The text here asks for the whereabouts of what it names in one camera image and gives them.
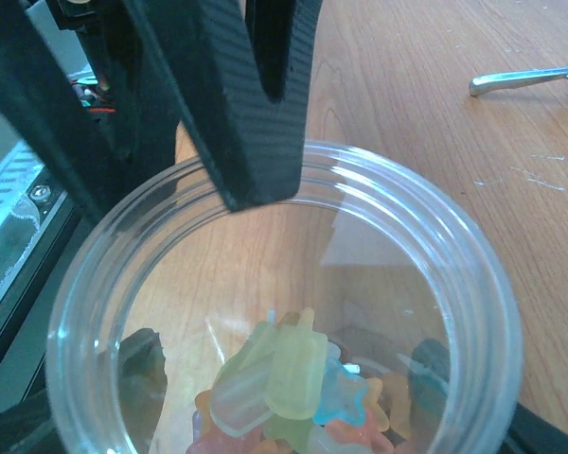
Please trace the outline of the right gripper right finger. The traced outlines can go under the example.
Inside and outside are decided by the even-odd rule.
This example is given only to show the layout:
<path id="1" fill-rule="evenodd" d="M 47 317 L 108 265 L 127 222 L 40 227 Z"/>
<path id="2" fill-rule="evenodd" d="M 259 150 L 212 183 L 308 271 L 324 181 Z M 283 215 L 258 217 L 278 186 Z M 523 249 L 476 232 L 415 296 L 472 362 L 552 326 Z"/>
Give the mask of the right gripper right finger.
<path id="1" fill-rule="evenodd" d="M 568 454 L 568 434 L 518 403 L 501 454 Z"/>

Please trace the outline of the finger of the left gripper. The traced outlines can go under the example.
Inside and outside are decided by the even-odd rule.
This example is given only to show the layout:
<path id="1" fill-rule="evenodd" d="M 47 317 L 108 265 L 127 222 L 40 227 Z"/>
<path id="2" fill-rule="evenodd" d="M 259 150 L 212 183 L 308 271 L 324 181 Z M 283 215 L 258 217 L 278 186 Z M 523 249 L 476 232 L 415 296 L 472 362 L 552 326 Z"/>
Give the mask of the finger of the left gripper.
<path id="1" fill-rule="evenodd" d="M 300 185 L 318 1 L 129 1 L 159 80 L 232 212 Z"/>

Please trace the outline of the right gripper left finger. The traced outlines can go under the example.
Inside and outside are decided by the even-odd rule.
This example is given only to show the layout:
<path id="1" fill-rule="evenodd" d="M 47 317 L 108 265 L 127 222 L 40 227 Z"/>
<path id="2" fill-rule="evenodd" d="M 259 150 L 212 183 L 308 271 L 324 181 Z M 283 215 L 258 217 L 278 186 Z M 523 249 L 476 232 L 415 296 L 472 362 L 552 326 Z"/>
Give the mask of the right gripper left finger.
<path id="1" fill-rule="evenodd" d="M 0 413 L 0 453 L 65 453 L 46 389 Z"/>

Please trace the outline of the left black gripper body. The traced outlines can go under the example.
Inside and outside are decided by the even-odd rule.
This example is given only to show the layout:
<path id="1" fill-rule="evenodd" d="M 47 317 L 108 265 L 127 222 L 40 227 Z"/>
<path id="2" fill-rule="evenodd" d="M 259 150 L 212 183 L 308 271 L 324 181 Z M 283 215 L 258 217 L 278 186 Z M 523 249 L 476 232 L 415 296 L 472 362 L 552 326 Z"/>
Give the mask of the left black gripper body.
<path id="1" fill-rule="evenodd" d="M 82 107 L 42 35 L 16 1 L 0 1 L 0 113 L 83 213 L 99 222 L 140 184 L 173 166 L 179 116 L 120 1 L 97 1 L 115 110 L 99 124 Z"/>

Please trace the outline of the clear plastic jar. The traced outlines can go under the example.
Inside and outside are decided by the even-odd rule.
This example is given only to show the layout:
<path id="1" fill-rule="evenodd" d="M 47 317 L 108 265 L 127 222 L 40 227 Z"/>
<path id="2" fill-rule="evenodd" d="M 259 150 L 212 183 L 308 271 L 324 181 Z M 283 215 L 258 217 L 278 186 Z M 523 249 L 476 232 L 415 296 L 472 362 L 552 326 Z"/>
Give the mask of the clear plastic jar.
<path id="1" fill-rule="evenodd" d="M 121 201 L 64 277 L 46 374 L 69 453 L 494 453 L 522 336 L 456 203 L 311 143 L 280 203 L 229 213 L 198 159 Z"/>

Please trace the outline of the metal scoop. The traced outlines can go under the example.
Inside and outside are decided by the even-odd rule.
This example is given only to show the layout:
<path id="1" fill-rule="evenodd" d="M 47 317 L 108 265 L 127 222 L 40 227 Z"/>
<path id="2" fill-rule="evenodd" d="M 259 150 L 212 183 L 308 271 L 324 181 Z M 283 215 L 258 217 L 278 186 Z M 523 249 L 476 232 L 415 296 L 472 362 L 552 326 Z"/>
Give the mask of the metal scoop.
<path id="1" fill-rule="evenodd" d="M 469 82 L 469 94 L 477 97 L 493 91 L 518 89 L 559 79 L 568 81 L 568 63 L 566 66 L 558 68 L 479 76 Z"/>

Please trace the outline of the black aluminium rail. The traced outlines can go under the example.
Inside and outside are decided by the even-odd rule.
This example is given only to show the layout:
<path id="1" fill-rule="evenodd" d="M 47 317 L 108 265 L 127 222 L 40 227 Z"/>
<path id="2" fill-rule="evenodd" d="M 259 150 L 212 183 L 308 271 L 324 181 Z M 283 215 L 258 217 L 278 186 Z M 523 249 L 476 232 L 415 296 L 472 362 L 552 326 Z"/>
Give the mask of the black aluminium rail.
<path id="1" fill-rule="evenodd" d="M 25 398 L 43 370 L 48 319 L 57 286 L 88 223 L 63 194 L 41 225 L 0 302 L 0 405 Z"/>

